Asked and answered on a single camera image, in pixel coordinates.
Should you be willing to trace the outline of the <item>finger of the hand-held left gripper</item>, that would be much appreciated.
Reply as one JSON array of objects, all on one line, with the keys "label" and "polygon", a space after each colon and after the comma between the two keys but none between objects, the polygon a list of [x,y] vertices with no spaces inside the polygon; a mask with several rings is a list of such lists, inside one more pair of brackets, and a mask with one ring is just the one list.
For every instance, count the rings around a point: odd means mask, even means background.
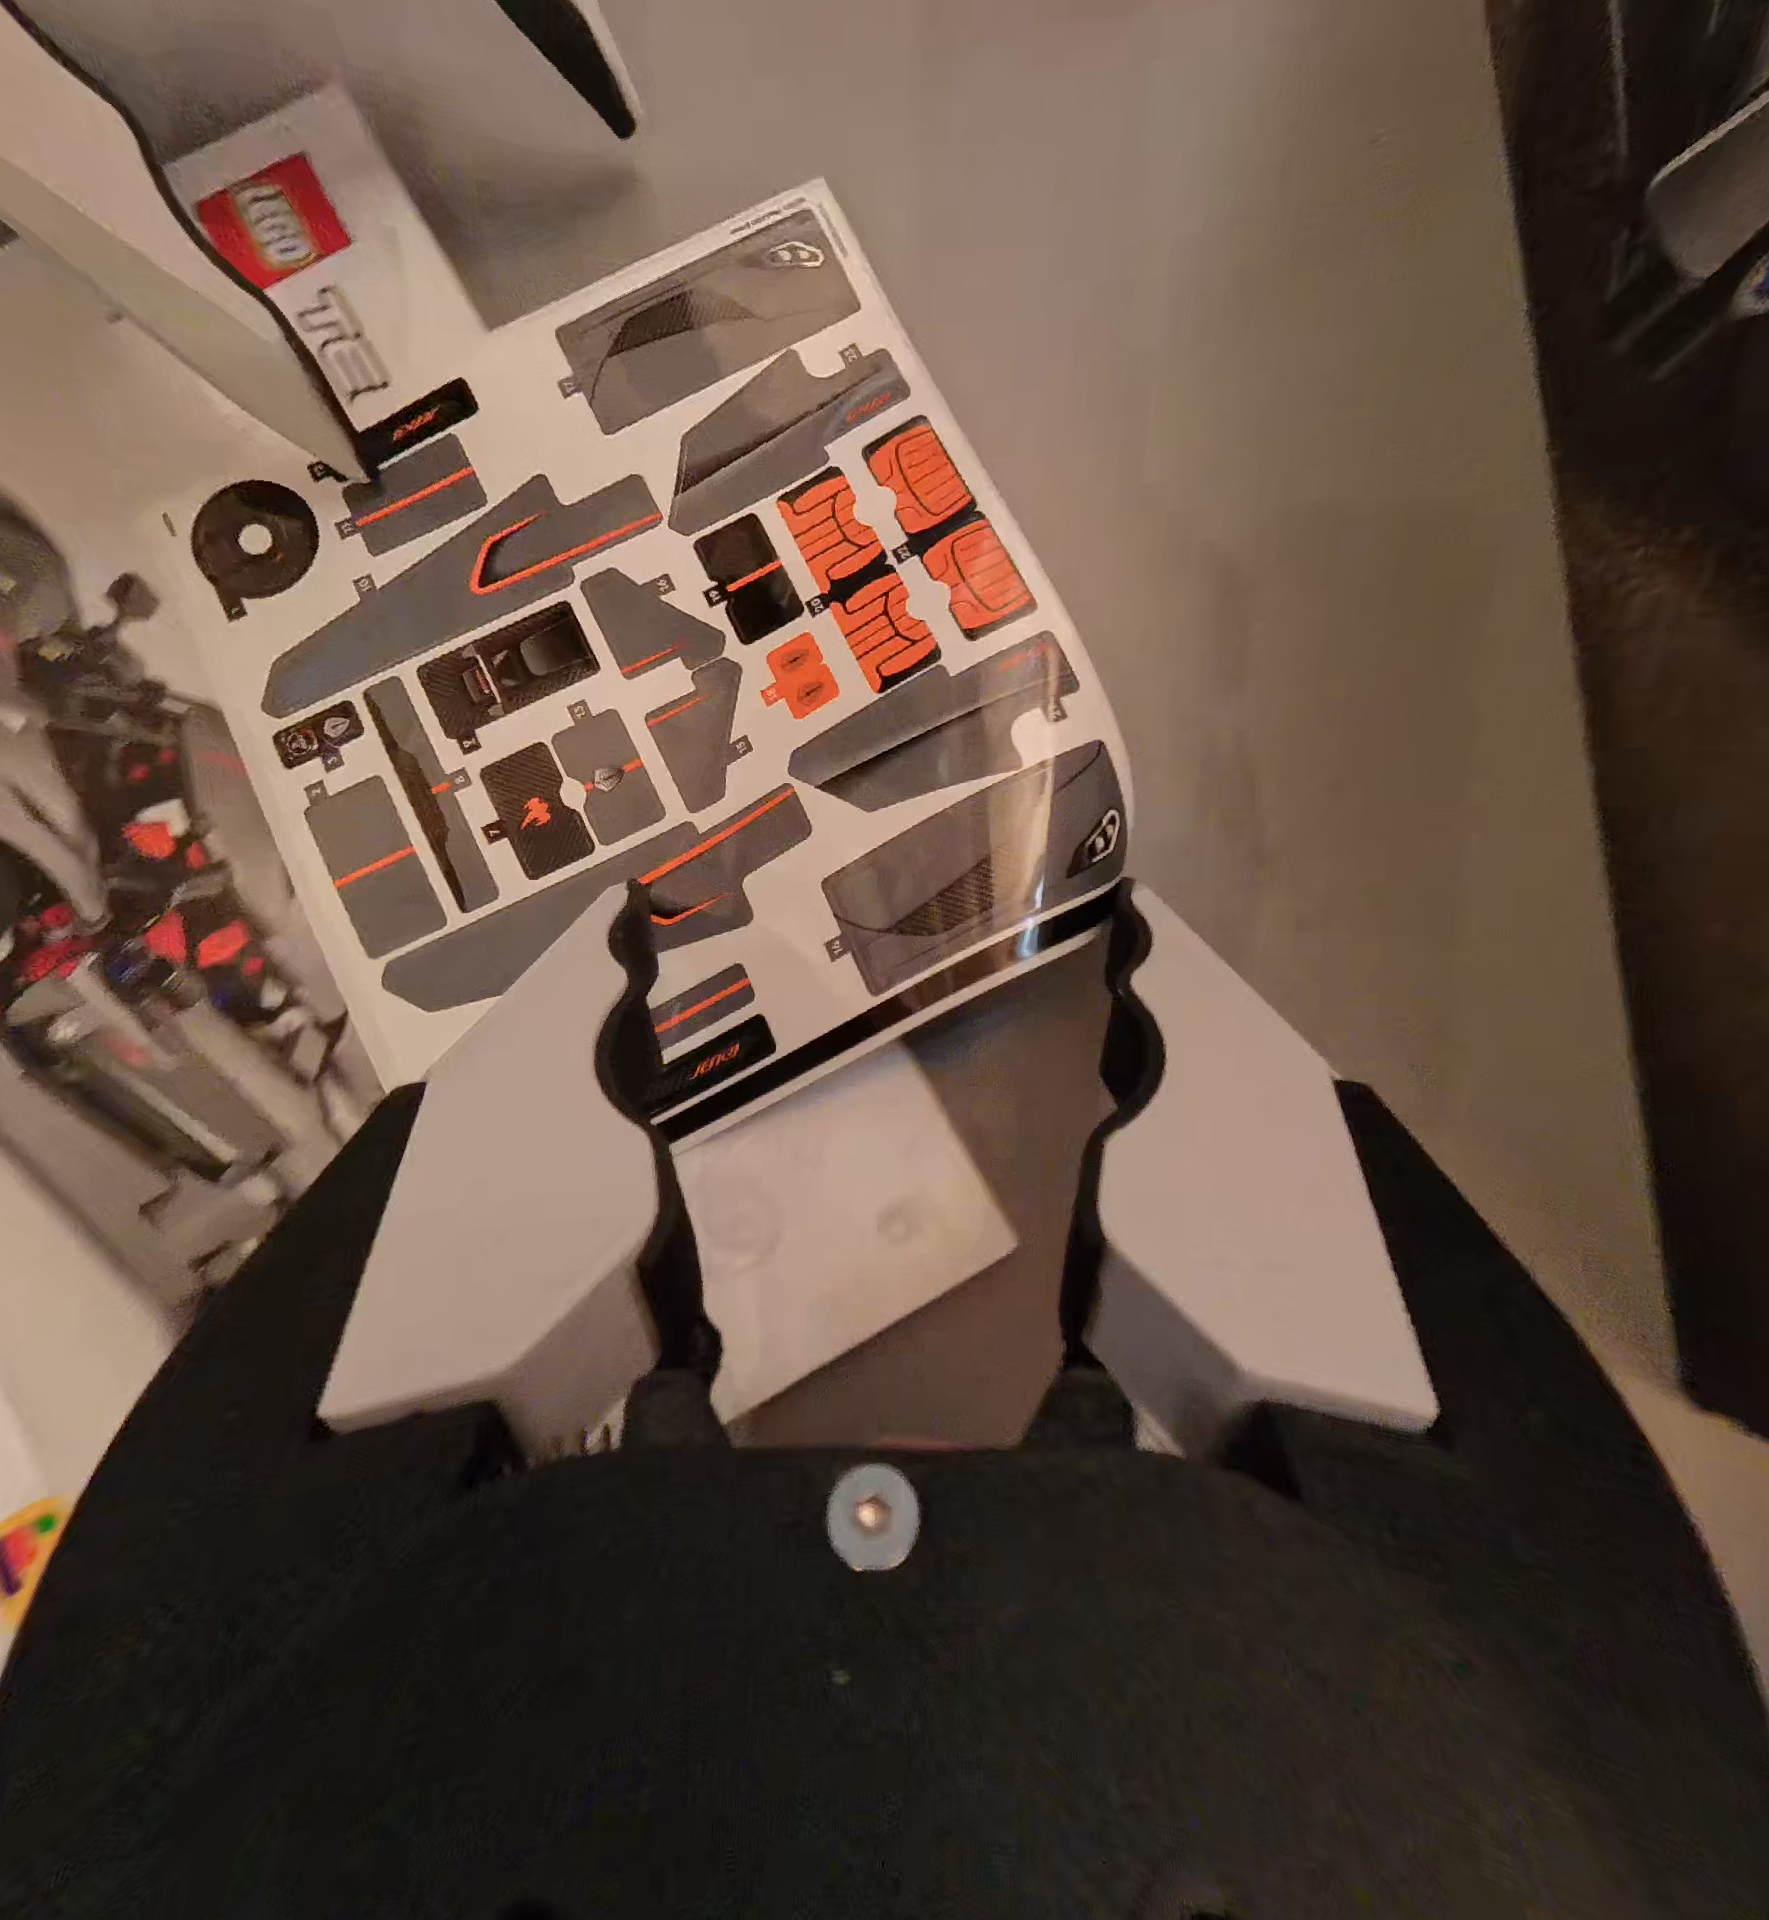
[{"label": "finger of the hand-held left gripper", "polygon": [[31,2],[29,27],[129,107],[198,141],[326,82],[362,105],[457,115],[554,74],[620,141],[641,98],[601,5],[559,2]]},{"label": "finger of the hand-held left gripper", "polygon": [[353,421],[291,321],[181,207],[128,110],[14,5],[0,5],[0,221],[250,421],[342,479],[368,479]]}]

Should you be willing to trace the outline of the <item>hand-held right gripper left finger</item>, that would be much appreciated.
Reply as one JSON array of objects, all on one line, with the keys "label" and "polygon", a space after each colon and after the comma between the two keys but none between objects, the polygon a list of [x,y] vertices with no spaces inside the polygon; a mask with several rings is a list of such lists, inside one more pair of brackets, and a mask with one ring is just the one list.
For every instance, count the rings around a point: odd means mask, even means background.
[{"label": "hand-held right gripper left finger", "polygon": [[575,926],[428,1073],[317,1412],[335,1431],[487,1406],[528,1460],[612,1409],[721,1438],[724,1342],[670,1146],[652,915],[637,883]]}]

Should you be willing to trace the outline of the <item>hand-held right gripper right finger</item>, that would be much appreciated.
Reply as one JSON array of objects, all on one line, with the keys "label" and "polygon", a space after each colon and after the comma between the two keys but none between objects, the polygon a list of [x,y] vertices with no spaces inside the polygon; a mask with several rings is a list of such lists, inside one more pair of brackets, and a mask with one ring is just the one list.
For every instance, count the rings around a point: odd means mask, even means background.
[{"label": "hand-held right gripper right finger", "polygon": [[1065,1238],[1063,1358],[1189,1459],[1266,1404],[1435,1426],[1330,1063],[1140,883],[1118,894],[1107,987],[1111,1115]]}]

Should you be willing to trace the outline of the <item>lego sticker sheet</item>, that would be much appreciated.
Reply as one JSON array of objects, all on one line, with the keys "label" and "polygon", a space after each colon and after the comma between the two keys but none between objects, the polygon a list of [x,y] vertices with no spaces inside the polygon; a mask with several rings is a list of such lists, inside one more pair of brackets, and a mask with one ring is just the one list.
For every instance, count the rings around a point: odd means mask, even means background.
[{"label": "lego sticker sheet", "polygon": [[611,891],[689,1137],[1107,931],[1132,773],[824,181],[487,333],[348,482],[164,500],[384,1088]]}]

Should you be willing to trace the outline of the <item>black lego set box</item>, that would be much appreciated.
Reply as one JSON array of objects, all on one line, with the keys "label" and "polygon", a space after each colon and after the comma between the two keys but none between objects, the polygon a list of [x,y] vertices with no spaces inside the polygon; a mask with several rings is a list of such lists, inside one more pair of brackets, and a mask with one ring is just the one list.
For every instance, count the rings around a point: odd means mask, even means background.
[{"label": "black lego set box", "polygon": [[1769,1441],[1769,5],[1483,5],[1667,1307]]}]

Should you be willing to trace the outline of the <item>white lego instruction booklet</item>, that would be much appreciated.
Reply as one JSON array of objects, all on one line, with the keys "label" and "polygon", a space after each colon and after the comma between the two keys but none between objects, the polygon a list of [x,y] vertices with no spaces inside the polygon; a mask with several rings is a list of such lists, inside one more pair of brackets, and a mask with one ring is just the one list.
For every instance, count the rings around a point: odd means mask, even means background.
[{"label": "white lego instruction booklet", "polygon": [[[408,274],[446,331],[471,320],[342,88],[191,156],[179,183],[268,172],[303,215],[377,244],[351,287]],[[150,344],[0,255],[0,353],[58,401],[146,414]],[[109,504],[97,415],[16,421],[7,479]],[[10,490],[0,555],[0,1677],[73,1501],[202,1295],[227,1282],[368,1115],[377,1079],[223,712],[93,641],[66,552]],[[724,1285],[721,1406],[745,1414],[1017,1250],[908,1047],[696,1155],[699,1247]]]}]

